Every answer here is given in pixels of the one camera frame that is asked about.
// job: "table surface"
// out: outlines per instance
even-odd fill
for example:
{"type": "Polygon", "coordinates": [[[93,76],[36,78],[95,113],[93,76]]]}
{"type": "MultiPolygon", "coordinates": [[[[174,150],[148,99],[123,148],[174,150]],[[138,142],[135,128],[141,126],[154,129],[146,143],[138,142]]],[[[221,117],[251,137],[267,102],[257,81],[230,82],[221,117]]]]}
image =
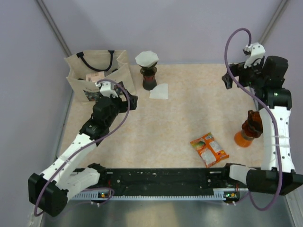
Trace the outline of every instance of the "table surface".
{"type": "MultiPolygon", "coordinates": [[[[168,100],[149,99],[142,87],[139,66],[131,73],[139,97],[137,109],[131,111],[125,124],[106,138],[80,163],[87,167],[100,163],[107,168],[205,167],[190,141],[211,132],[230,157],[214,165],[241,163],[260,166],[263,137],[249,148],[240,148],[234,134],[255,110],[253,100],[241,89],[227,90],[221,80],[226,73],[223,64],[158,65],[158,84],[167,83],[168,100]]],[[[73,99],[63,136],[61,152],[72,143],[81,126],[90,118],[94,102],[73,99]]],[[[124,118],[119,114],[114,129],[124,118]]]]}

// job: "bag handle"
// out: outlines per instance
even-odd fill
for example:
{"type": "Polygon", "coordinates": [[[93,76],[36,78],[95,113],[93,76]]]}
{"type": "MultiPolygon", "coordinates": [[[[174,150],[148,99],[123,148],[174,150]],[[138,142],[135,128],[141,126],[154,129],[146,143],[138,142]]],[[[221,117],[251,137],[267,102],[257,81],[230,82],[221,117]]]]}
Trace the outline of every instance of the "bag handle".
{"type": "Polygon", "coordinates": [[[107,69],[105,69],[105,70],[98,70],[98,69],[96,69],[96,68],[90,66],[90,65],[87,63],[87,61],[84,59],[84,53],[83,53],[83,52],[77,53],[77,57],[78,57],[78,58],[81,58],[81,60],[83,61],[83,63],[84,63],[87,67],[89,67],[91,70],[94,70],[94,71],[96,71],[96,72],[103,72],[103,71],[108,71],[108,70],[112,67],[112,64],[113,64],[113,53],[114,53],[115,51],[108,51],[108,52],[110,53],[110,64],[109,64],[109,67],[108,67],[107,69]]]}

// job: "snack bag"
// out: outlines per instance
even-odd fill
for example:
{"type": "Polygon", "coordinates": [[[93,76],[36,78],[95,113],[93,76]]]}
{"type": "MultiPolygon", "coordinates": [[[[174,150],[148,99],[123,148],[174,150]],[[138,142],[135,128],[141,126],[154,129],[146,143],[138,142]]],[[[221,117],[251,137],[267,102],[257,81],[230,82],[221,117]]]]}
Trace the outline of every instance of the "snack bag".
{"type": "Polygon", "coordinates": [[[203,159],[206,168],[209,168],[221,160],[229,157],[229,155],[225,153],[211,133],[191,141],[190,144],[194,147],[194,149],[196,149],[200,157],[203,159]]]}

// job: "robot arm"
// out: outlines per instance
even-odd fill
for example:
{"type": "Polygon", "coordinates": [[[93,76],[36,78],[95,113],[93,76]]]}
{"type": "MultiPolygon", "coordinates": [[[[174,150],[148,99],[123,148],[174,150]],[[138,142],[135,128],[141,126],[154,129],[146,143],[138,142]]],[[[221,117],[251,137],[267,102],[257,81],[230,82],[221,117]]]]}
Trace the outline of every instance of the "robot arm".
{"type": "MultiPolygon", "coordinates": [[[[42,199],[38,204],[39,208],[53,217],[57,216],[64,209],[67,202],[74,195],[99,182],[104,168],[96,165],[90,165],[77,175],[73,176],[71,174],[83,158],[100,144],[100,142],[92,142],[109,134],[109,127],[117,115],[127,111],[127,102],[122,101],[110,82],[103,82],[102,85],[96,86],[101,87],[100,97],[93,106],[93,113],[90,119],[82,126],[75,140],[40,175],[34,173],[28,179],[29,201],[32,204],[36,204],[38,196],[46,182],[51,179],[62,164],[66,163],[64,168],[61,169],[46,187],[42,199]],[[84,146],[86,147],[85,149],[71,158],[77,150],[84,146]]],[[[134,110],[137,106],[138,97],[132,96],[129,93],[128,95],[130,97],[130,110],[134,110]]]]}
{"type": "MultiPolygon", "coordinates": [[[[267,57],[264,63],[264,47],[259,43],[246,46],[244,53],[250,57],[242,63],[231,64],[230,69],[239,76],[239,83],[250,86],[274,115],[279,132],[282,160],[283,184],[280,195],[285,195],[303,184],[303,176],[295,173],[289,144],[289,116],[291,113],[291,93],[282,88],[284,74],[288,68],[287,60],[277,56],[267,57]]],[[[222,80],[227,89],[232,87],[232,79],[226,73],[222,80]]],[[[228,165],[228,177],[247,185],[251,192],[274,194],[278,182],[278,160],[275,131],[268,112],[259,106],[264,134],[264,158],[260,169],[241,165],[228,165]]]]}

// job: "white bracket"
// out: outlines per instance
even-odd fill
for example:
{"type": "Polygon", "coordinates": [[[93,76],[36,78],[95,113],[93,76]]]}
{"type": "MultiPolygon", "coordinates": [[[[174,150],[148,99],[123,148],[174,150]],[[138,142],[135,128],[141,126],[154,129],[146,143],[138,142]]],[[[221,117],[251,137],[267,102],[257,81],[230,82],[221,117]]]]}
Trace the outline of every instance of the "white bracket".
{"type": "Polygon", "coordinates": [[[101,82],[100,84],[95,83],[95,85],[97,87],[101,87],[100,88],[100,93],[103,96],[106,97],[113,97],[113,98],[117,98],[118,94],[116,93],[116,91],[114,90],[114,85],[111,82],[105,81],[105,82],[101,82]]]}
{"type": "Polygon", "coordinates": [[[260,64],[262,58],[265,54],[264,47],[259,43],[251,44],[250,46],[246,45],[244,48],[245,51],[250,52],[250,57],[246,60],[244,68],[251,67],[260,64]]]}

